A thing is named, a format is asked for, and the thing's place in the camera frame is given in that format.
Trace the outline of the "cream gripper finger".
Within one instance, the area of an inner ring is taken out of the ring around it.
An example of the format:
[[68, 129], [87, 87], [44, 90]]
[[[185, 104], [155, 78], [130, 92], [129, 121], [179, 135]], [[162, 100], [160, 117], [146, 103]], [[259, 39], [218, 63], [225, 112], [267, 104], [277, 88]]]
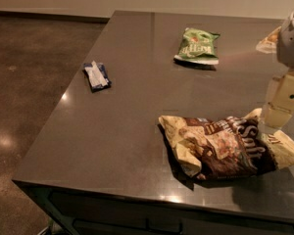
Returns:
[[269, 82], [266, 102], [263, 105], [259, 129], [273, 134], [294, 115], [294, 70], [274, 76]]

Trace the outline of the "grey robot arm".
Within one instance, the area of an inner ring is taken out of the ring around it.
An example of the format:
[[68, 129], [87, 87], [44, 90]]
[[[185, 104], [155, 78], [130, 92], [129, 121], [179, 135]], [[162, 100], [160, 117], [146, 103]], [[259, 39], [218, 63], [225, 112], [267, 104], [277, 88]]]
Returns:
[[294, 10], [280, 27], [257, 44], [256, 50], [275, 54], [288, 67], [286, 74], [271, 79], [261, 112], [261, 131], [275, 133], [294, 115]]

